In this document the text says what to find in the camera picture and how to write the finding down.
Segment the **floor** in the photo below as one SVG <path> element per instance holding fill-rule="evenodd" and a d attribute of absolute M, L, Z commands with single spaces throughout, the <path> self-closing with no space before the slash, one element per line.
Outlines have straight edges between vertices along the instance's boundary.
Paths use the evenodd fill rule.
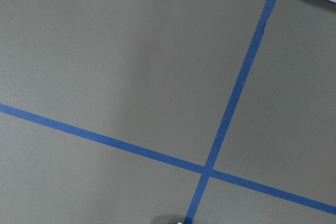
<path fill-rule="evenodd" d="M 336 223 L 336 4 L 0 3 L 1 223 Z"/>

